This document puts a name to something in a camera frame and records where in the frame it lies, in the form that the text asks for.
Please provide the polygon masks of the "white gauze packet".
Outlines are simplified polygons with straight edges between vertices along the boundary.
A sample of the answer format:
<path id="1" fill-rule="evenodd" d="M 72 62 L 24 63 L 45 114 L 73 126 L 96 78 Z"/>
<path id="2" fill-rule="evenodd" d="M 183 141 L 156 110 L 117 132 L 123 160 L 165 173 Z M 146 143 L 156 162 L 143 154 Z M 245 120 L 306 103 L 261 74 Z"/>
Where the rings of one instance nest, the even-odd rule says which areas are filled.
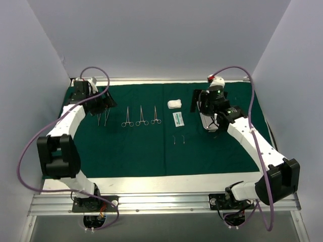
<path id="1" fill-rule="evenodd" d="M 173 118 L 174 118 L 175 127 L 182 127 L 185 125 L 181 112 L 174 112 Z"/>

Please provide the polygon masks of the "white gauze pad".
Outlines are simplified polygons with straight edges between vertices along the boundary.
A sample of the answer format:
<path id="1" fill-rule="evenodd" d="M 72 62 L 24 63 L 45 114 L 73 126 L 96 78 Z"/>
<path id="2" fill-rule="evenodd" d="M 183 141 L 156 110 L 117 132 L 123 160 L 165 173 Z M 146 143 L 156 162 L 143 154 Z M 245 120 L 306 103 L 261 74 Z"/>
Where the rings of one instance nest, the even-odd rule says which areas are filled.
<path id="1" fill-rule="evenodd" d="M 169 109 L 179 109 L 182 107 L 182 101 L 181 99 L 169 100 L 167 105 Z"/>

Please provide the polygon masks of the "steel surgical forceps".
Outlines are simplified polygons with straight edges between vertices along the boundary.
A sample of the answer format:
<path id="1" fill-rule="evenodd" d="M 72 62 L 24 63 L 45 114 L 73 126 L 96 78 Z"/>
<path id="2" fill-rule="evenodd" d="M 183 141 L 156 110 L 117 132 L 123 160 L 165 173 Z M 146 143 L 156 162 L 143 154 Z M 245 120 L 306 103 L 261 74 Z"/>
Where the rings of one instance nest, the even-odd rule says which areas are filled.
<path id="1" fill-rule="evenodd" d="M 153 124 L 161 124 L 161 120 L 157 117 L 157 110 L 156 110 L 156 106 L 154 106 L 154 116 L 153 119 L 150 121 L 150 123 Z"/>

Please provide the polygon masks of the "steel surgical scissors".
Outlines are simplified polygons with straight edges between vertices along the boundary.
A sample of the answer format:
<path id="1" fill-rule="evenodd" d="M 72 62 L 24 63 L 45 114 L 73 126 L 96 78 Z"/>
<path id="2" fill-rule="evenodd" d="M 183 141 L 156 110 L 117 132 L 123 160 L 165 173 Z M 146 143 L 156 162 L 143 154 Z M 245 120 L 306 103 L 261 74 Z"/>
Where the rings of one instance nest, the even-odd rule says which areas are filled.
<path id="1" fill-rule="evenodd" d="M 140 120 L 136 122 L 136 126 L 138 127 L 141 124 L 145 126 L 149 125 L 149 122 L 144 119 L 142 106 L 140 106 Z"/>

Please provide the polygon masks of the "dark green surgical cloth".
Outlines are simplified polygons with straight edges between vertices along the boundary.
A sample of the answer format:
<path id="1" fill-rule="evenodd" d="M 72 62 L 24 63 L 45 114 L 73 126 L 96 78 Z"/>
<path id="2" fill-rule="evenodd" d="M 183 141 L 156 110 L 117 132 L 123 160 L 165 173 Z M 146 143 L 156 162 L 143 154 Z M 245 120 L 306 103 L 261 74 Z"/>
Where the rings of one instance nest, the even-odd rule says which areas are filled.
<path id="1" fill-rule="evenodd" d="M 98 126 L 97 117 L 87 115 L 74 137 L 83 173 L 87 177 L 146 177 L 257 172 L 257 165 L 233 137 L 207 132 L 200 115 L 190 112 L 193 91 L 206 88 L 206 83 L 111 86 L 117 106 L 110 110 L 106 126 L 104 116 Z M 176 99 L 181 99 L 182 107 L 169 109 L 167 102 Z M 140 106 L 149 125 L 137 127 Z M 150 123 L 154 106 L 161 124 Z M 134 126 L 123 128 L 127 107 Z M 184 126 L 175 127 L 174 112 L 182 113 Z"/>

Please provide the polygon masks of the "stainless steel instrument tray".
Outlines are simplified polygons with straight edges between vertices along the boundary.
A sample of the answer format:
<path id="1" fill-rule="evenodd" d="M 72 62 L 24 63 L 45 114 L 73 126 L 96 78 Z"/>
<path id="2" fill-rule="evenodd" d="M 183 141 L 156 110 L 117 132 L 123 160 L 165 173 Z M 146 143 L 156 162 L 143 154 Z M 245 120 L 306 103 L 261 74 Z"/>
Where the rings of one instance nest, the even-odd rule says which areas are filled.
<path id="1" fill-rule="evenodd" d="M 217 122 L 217 114 L 213 116 L 207 116 L 200 113 L 200 118 L 203 128 L 208 132 L 216 132 L 219 129 L 219 124 Z"/>

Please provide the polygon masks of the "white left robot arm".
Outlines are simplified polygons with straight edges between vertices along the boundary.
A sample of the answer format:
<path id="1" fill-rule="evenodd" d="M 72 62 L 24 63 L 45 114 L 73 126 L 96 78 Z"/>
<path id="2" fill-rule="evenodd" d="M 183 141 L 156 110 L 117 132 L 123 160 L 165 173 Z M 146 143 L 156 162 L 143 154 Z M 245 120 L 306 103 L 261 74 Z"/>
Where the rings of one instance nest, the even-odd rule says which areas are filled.
<path id="1" fill-rule="evenodd" d="M 74 136 L 87 114 L 101 114 L 117 106 L 109 92 L 100 93 L 96 83 L 94 77 L 75 79 L 74 91 L 63 107 L 60 120 L 36 142 L 42 174 L 60 180 L 74 190 L 75 201 L 83 203 L 89 211 L 97 211 L 102 199 L 97 185 L 81 171 L 81 158 Z"/>

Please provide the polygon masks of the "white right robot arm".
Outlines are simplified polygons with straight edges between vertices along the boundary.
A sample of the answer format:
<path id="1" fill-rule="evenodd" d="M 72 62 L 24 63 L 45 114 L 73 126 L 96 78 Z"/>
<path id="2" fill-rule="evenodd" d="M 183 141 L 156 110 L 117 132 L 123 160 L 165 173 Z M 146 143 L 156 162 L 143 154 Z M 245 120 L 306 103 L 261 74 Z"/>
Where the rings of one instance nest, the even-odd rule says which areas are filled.
<path id="1" fill-rule="evenodd" d="M 244 200 L 260 200 L 271 205 L 298 190 L 300 164 L 296 159 L 287 159 L 273 148 L 251 122 L 251 115 L 239 106 L 231 105 L 223 86 L 215 85 L 206 90 L 195 89 L 190 111 L 199 111 L 202 122 L 206 119 L 209 129 L 226 131 L 244 148 L 258 166 L 262 177 L 258 181 L 239 181 L 226 187 L 224 202 L 236 208 Z"/>

